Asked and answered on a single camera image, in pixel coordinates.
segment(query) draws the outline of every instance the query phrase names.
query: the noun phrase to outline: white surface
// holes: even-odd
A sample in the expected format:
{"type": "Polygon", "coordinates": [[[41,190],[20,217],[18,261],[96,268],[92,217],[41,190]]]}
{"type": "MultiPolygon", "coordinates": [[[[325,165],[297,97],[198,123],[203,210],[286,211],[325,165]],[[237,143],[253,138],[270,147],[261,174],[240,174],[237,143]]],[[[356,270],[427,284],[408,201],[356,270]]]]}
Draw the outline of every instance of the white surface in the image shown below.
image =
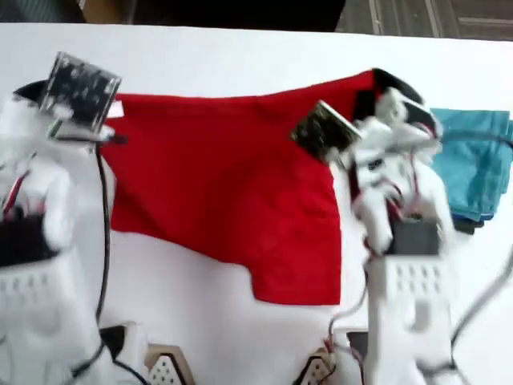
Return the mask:
{"type": "MultiPolygon", "coordinates": [[[[512,43],[149,26],[0,24],[0,95],[46,78],[57,51],[122,75],[121,92],[257,95],[381,67],[411,83],[433,107],[513,105],[512,43]]],[[[344,183],[337,181],[343,293],[350,306],[362,289],[365,252],[344,183]]],[[[503,266],[511,243],[511,203],[510,194],[496,218],[475,236],[460,236],[450,254],[454,319],[503,266]]],[[[88,269],[96,271],[101,263],[98,255],[88,269]]],[[[456,359],[473,385],[513,379],[512,297],[509,286],[459,343],[456,359]]],[[[256,302],[244,268],[148,237],[113,233],[103,322],[143,322],[151,341],[182,346],[198,384],[291,383],[335,310],[256,302]]],[[[364,326],[366,312],[345,324],[364,326]]]]}

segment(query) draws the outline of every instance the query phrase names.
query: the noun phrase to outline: black component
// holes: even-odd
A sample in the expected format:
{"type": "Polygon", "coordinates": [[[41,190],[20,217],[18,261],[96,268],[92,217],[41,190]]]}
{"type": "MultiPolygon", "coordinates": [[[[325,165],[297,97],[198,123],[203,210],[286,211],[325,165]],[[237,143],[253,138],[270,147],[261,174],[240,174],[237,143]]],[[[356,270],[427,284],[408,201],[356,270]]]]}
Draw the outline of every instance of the black component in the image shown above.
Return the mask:
{"type": "MultiPolygon", "coordinates": [[[[390,87],[396,88],[406,98],[413,100],[415,103],[424,104],[422,97],[408,83],[378,68],[373,69],[373,74],[374,88],[372,90],[362,90],[357,93],[353,110],[353,120],[364,120],[368,116],[373,116],[379,96],[390,87]]],[[[429,112],[423,111],[421,108],[407,101],[405,101],[405,106],[408,110],[407,123],[421,123],[429,129],[434,129],[433,116],[431,116],[429,112]]]]}
{"type": "Polygon", "coordinates": [[[30,215],[0,222],[0,267],[45,261],[58,254],[46,243],[42,221],[43,215],[30,215]]]}
{"type": "Polygon", "coordinates": [[[134,24],[333,32],[345,0],[144,0],[134,24]]]}
{"type": "Polygon", "coordinates": [[[391,220],[392,244],[386,254],[438,255],[440,239],[434,221],[403,219],[391,220]]]}
{"type": "Polygon", "coordinates": [[[424,104],[424,99],[414,90],[408,83],[396,78],[389,72],[380,70],[379,68],[373,69],[374,73],[374,90],[383,93],[387,88],[396,88],[406,98],[412,99],[418,104],[424,104]]]}
{"type": "Polygon", "coordinates": [[[408,118],[406,119],[406,122],[408,124],[421,124],[428,128],[430,130],[430,133],[434,137],[439,136],[439,133],[437,132],[436,123],[434,122],[434,117],[431,115],[429,111],[426,111],[412,103],[409,103],[407,100],[404,100],[403,104],[406,107],[406,110],[408,111],[408,118]]]}
{"type": "Polygon", "coordinates": [[[369,171],[374,171],[380,168],[383,165],[383,159],[376,159],[367,164],[367,168],[369,171]]]}
{"type": "Polygon", "coordinates": [[[349,345],[360,353],[363,359],[366,359],[367,348],[369,345],[369,333],[366,331],[351,331],[347,334],[349,345]]]}
{"type": "Polygon", "coordinates": [[[453,222],[454,222],[454,228],[456,229],[456,231],[459,231],[460,233],[464,233],[464,234],[468,234],[468,235],[474,235],[475,230],[477,228],[484,226],[483,221],[474,222],[474,221],[472,221],[470,219],[466,219],[466,218],[453,219],[453,222]]]}
{"type": "Polygon", "coordinates": [[[324,102],[319,102],[290,134],[308,154],[326,162],[331,148],[347,149],[360,139],[357,129],[324,102]]]}
{"type": "Polygon", "coordinates": [[[42,90],[39,108],[53,112],[55,106],[71,109],[71,120],[98,131],[121,84],[121,78],[63,52],[55,60],[42,90]]]}
{"type": "Polygon", "coordinates": [[[29,83],[23,87],[20,87],[15,92],[15,95],[21,96],[22,98],[38,102],[41,98],[42,90],[46,87],[46,80],[39,80],[38,82],[29,83]]]}
{"type": "Polygon", "coordinates": [[[354,101],[353,120],[364,120],[375,114],[376,93],[372,90],[361,90],[356,94],[354,101]]]}
{"type": "Polygon", "coordinates": [[[0,22],[86,22],[76,0],[0,0],[0,22]]]}
{"type": "Polygon", "coordinates": [[[112,358],[116,359],[125,344],[126,327],[113,326],[101,329],[99,331],[99,335],[108,350],[111,351],[112,358]]]}

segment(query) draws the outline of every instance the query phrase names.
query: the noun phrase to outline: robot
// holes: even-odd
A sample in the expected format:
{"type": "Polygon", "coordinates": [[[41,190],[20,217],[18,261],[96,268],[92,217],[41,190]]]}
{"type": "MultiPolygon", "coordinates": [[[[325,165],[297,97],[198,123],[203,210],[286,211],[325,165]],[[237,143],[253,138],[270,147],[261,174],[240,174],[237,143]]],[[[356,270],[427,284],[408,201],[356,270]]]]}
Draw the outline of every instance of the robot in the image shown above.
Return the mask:
{"type": "MultiPolygon", "coordinates": [[[[113,360],[81,266],[81,254],[88,257],[94,250],[91,233],[103,230],[84,216],[96,208],[83,207],[89,182],[83,176],[90,160],[96,167],[95,146],[116,139],[103,121],[119,82],[113,74],[59,54],[41,95],[27,98],[29,86],[3,105],[0,330],[5,337],[0,343],[9,351],[9,359],[2,360],[9,366],[2,371],[9,385],[146,383],[137,377],[146,334],[141,326],[128,325],[123,349],[113,360]]],[[[108,226],[111,202],[105,198],[103,204],[108,226]]],[[[96,211],[101,217],[101,209],[96,211]]],[[[103,243],[104,235],[93,238],[103,243]]]]}
{"type": "MultiPolygon", "coordinates": [[[[333,339],[334,322],[353,309],[333,318],[328,341],[339,371],[356,359],[361,376],[334,371],[322,383],[427,385],[440,380],[432,368],[451,363],[447,267],[439,244],[450,244],[454,226],[444,183],[429,167],[441,150],[441,130],[429,110],[389,87],[374,115],[351,124],[321,101],[292,134],[310,155],[347,175],[370,253],[365,360],[333,339]]],[[[357,307],[364,299],[365,293],[357,307]]]]}

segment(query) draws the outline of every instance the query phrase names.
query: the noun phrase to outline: folded towel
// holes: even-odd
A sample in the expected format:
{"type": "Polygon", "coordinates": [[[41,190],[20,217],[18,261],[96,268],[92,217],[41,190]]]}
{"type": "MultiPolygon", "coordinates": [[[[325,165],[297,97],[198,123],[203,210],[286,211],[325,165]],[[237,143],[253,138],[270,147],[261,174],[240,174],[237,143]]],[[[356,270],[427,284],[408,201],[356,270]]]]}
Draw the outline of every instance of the folded towel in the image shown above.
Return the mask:
{"type": "MultiPolygon", "coordinates": [[[[450,132],[486,132],[513,139],[509,111],[433,109],[450,132]]],[[[433,168],[446,184],[451,212],[472,221],[493,217],[507,190],[513,151],[491,140],[446,142],[433,168]]]]}

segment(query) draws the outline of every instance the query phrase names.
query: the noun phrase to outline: red fabric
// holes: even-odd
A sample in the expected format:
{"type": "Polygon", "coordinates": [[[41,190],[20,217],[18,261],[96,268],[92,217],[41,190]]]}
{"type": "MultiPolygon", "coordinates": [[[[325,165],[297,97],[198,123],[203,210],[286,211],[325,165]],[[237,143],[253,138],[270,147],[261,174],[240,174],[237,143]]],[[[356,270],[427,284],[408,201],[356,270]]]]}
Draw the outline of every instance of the red fabric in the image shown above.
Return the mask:
{"type": "Polygon", "coordinates": [[[372,86],[369,71],[266,96],[120,95],[125,116],[108,124],[128,144],[103,150],[118,182],[113,229],[247,266],[257,299],[338,304],[333,178],[289,133],[319,99],[350,119],[372,86]]]}

